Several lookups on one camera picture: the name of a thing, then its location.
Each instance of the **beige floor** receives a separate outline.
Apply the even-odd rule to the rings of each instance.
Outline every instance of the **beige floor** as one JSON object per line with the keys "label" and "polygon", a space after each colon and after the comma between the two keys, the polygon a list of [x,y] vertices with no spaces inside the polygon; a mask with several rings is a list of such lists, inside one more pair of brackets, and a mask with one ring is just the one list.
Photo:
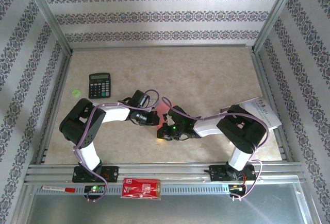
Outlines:
{"label": "beige floor", "polygon": [[[76,164],[71,142],[59,132],[60,122],[80,98],[88,95],[88,76],[111,74],[111,97],[94,102],[115,102],[135,90],[156,89],[194,116],[261,95],[249,50],[244,47],[172,47],[75,52],[56,117],[46,164]],[[81,96],[71,92],[80,89]],[[184,142],[156,139],[156,127],[131,122],[109,122],[94,140],[104,163],[226,161],[233,150],[224,135]],[[272,137],[256,154],[262,160],[281,160]]]}

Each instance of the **calculator display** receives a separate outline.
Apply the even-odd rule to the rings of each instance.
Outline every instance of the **calculator display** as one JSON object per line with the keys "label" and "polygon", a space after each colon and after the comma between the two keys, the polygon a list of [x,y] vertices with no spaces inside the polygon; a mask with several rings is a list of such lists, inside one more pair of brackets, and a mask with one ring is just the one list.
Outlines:
{"label": "calculator display", "polygon": [[103,79],[103,78],[108,78],[108,75],[96,75],[96,76],[91,76],[91,79],[92,79],[92,80]]}

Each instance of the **calculator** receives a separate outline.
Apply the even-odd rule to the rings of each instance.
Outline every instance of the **calculator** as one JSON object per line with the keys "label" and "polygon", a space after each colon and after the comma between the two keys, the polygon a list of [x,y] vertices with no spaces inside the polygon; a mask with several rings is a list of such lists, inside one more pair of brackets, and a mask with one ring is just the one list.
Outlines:
{"label": "calculator", "polygon": [[90,99],[109,98],[111,95],[111,79],[109,73],[89,75],[88,97]]}

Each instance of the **red snack packet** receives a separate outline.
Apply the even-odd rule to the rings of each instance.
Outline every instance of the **red snack packet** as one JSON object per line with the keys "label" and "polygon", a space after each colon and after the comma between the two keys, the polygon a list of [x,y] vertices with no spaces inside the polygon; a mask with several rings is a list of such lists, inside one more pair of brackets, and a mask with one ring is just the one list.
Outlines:
{"label": "red snack packet", "polygon": [[122,189],[123,197],[160,200],[160,180],[125,178]]}

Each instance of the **purple cable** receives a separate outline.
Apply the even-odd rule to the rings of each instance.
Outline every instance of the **purple cable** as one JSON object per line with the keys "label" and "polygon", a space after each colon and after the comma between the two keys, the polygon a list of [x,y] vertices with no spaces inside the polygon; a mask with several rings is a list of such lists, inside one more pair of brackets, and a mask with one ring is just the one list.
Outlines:
{"label": "purple cable", "polygon": [[83,162],[83,160],[81,159],[80,155],[78,154],[77,149],[79,149],[79,147],[82,145],[82,143],[83,143],[83,141],[84,141],[84,139],[85,139],[85,137],[87,135],[87,132],[88,132],[89,126],[91,125],[92,117],[93,117],[94,113],[97,110],[97,108],[100,108],[100,107],[126,107],[126,108],[134,109],[134,110],[146,110],[146,109],[153,108],[159,102],[159,93],[156,90],[154,90],[154,89],[149,89],[145,93],[148,93],[148,92],[155,92],[157,94],[157,100],[156,100],[156,102],[153,105],[151,105],[150,107],[139,108],[139,107],[131,107],[131,106],[128,106],[128,105],[125,105],[125,104],[122,104],[122,103],[106,103],[106,104],[100,104],[100,105],[97,105],[96,107],[94,107],[93,110],[92,110],[92,112],[91,112],[91,114],[89,115],[89,118],[88,118],[88,121],[87,121],[87,124],[86,124],[86,128],[84,130],[84,133],[82,134],[79,143],[76,146],[73,147],[73,152],[74,152],[75,156],[77,157],[79,163],[87,171],[89,171],[91,174],[93,174],[94,176],[98,177],[99,179],[101,179],[105,183],[105,188],[104,188],[103,194],[100,197],[98,197],[97,199],[94,199],[93,202],[97,202],[97,201],[99,201],[101,198],[103,198],[105,196],[105,194],[107,193],[107,189],[108,189],[108,182],[102,176],[98,175],[97,173],[93,172],[91,169],[89,169],[87,167],[87,165]]}
{"label": "purple cable", "polygon": [[[269,129],[268,129],[267,125],[266,125],[261,119],[255,117],[255,116],[252,116],[252,115],[248,115],[248,114],[244,114],[244,113],[229,112],[229,113],[220,113],[220,114],[218,114],[218,115],[214,115],[214,116],[210,116],[210,117],[205,117],[205,118],[192,117],[192,116],[190,116],[190,115],[188,115],[188,114],[185,114],[185,113],[183,113],[183,112],[180,112],[180,111],[178,111],[178,110],[175,110],[175,109],[172,107],[172,103],[171,103],[171,101],[170,101],[169,99],[167,99],[166,97],[162,97],[161,100],[162,100],[162,101],[164,102],[164,104],[165,104],[166,106],[168,106],[172,111],[174,111],[174,112],[176,112],[176,113],[178,113],[178,114],[180,114],[180,115],[182,115],[182,116],[184,116],[184,117],[187,117],[187,118],[193,119],[193,120],[209,120],[209,119],[218,118],[218,117],[223,117],[223,116],[242,116],[242,117],[248,117],[248,118],[251,118],[251,119],[253,119],[253,120],[259,122],[259,123],[264,127],[264,129],[266,130],[267,135],[266,135],[265,140],[264,140],[261,144],[259,144],[259,146],[257,146],[256,149],[258,149],[258,148],[260,148],[261,146],[263,146],[263,145],[266,143],[266,141],[267,141],[267,139],[268,139],[268,137],[269,137],[269,135],[270,135],[270,133],[269,133]],[[251,185],[250,189],[249,189],[249,190],[248,190],[243,196],[240,196],[240,195],[235,194],[235,193],[231,193],[232,195],[234,195],[234,196],[237,197],[237,198],[233,198],[233,199],[242,199],[242,198],[246,197],[246,196],[252,191],[252,189],[254,188],[255,184],[257,183],[257,180],[259,179],[259,176],[260,176],[261,171],[262,171],[262,162],[261,162],[261,160],[251,160],[251,158],[254,156],[254,153],[255,153],[256,151],[257,151],[257,150],[255,150],[255,151],[253,152],[253,154],[250,156],[250,158],[249,158],[249,162],[259,162],[259,163],[260,163],[260,170],[259,170],[259,173],[258,173],[258,175],[257,175],[257,177],[256,177],[256,179],[255,179],[255,181],[254,181],[253,184]]]}

